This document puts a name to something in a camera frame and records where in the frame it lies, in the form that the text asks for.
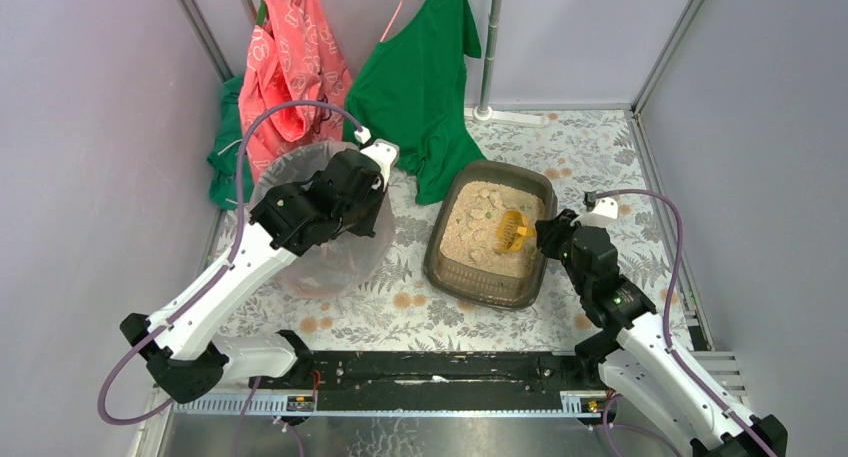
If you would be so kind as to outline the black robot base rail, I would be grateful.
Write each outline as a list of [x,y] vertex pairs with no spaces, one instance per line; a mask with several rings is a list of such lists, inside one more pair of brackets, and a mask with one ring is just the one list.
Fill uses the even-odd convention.
[[302,391],[320,411],[587,411],[608,388],[581,361],[552,352],[315,351],[262,390]]

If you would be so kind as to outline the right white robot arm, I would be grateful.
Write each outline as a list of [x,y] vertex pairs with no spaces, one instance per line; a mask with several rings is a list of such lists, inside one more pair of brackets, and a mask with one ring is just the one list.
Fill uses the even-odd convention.
[[653,301],[618,265],[607,216],[563,210],[535,224],[540,252],[559,261],[599,333],[575,353],[584,371],[642,412],[682,456],[783,456],[788,431],[756,416],[674,338]]

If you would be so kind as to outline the yellow litter scoop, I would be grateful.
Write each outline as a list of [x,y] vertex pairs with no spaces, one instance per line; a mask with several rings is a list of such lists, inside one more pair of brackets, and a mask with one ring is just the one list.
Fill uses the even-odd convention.
[[516,253],[528,238],[534,238],[536,230],[529,218],[519,210],[507,210],[496,231],[497,253]]

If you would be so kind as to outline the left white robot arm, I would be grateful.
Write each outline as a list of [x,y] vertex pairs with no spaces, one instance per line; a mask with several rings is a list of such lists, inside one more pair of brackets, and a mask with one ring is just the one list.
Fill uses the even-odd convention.
[[239,241],[174,301],[120,325],[156,384],[189,403],[233,380],[299,374],[307,347],[291,331],[227,338],[220,328],[262,284],[313,247],[351,233],[373,237],[396,146],[378,141],[334,154],[301,182],[268,189],[238,229]]

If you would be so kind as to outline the trash bin with plastic liner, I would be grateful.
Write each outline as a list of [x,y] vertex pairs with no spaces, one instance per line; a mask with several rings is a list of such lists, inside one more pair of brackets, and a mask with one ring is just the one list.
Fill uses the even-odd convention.
[[[308,179],[325,169],[332,156],[353,147],[347,142],[324,141],[278,157],[260,174],[250,204],[258,203],[276,185]],[[374,276],[395,239],[395,216],[389,198],[381,204],[374,231],[373,238],[346,232],[313,247],[269,281],[281,285],[287,294],[295,297],[347,295]]]

